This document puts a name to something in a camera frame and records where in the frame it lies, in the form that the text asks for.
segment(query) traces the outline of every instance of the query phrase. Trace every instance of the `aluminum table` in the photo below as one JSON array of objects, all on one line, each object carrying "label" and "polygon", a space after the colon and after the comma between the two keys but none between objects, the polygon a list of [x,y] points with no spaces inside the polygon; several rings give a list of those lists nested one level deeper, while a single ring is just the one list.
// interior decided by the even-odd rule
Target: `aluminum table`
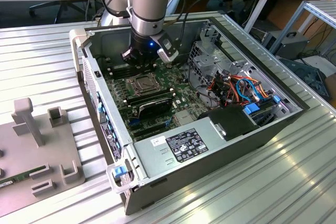
[{"label": "aluminum table", "polygon": [[[202,13],[191,15],[202,17]],[[87,181],[0,219],[0,223],[334,223],[336,111],[229,17],[227,29],[311,109],[267,145],[131,216],[110,189],[106,163],[72,63],[73,23],[0,30],[0,123],[12,100],[30,96],[34,113],[68,111]],[[228,42],[225,50],[239,56]]]}]

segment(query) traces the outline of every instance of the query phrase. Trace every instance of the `circuit board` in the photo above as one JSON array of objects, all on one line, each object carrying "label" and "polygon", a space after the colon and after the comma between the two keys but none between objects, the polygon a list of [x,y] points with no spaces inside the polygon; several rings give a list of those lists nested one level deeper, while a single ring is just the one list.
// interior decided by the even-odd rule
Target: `circuit board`
[{"label": "circuit board", "polygon": [[[159,60],[156,63],[155,71],[152,73],[119,80],[105,76],[105,80],[124,123],[135,141],[195,121],[200,114],[209,110],[189,86],[185,79],[184,70],[177,66],[166,67]],[[172,94],[171,109],[152,118],[136,120],[135,123],[134,121],[131,123],[135,108],[126,105],[126,99],[130,100],[151,93],[164,92],[165,90],[171,91]]]}]

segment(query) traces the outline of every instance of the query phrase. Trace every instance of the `motherboard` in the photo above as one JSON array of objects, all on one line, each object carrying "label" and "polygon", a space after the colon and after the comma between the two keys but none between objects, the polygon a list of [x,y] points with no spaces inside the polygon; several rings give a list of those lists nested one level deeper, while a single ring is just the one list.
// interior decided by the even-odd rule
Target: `motherboard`
[{"label": "motherboard", "polygon": [[211,106],[190,87],[182,66],[160,60],[155,65],[154,71],[129,78],[104,77],[135,141],[196,121]]}]

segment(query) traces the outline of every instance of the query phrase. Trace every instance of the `warning label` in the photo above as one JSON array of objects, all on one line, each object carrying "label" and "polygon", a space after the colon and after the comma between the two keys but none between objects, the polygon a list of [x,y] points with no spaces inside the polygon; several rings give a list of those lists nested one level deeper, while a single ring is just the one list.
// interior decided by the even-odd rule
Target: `warning label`
[{"label": "warning label", "polygon": [[166,138],[166,141],[180,163],[208,151],[208,148],[195,129]]}]

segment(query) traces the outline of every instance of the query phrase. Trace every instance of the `office chair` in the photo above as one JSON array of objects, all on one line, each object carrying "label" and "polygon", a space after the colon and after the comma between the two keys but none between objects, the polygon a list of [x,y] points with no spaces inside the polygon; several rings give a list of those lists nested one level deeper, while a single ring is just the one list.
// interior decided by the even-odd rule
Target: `office chair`
[{"label": "office chair", "polygon": [[59,5],[57,16],[56,16],[55,21],[54,21],[54,24],[57,24],[58,21],[61,18],[62,12],[64,10],[67,11],[68,7],[82,13],[83,15],[85,15],[85,10],[83,10],[82,8],[74,5],[74,3],[80,3],[80,2],[87,2],[87,0],[50,1],[50,2],[43,3],[43,4],[31,6],[29,8],[29,14],[30,14],[31,17],[36,17],[35,10],[41,9],[41,8],[44,8],[44,7],[51,7],[51,6]]}]

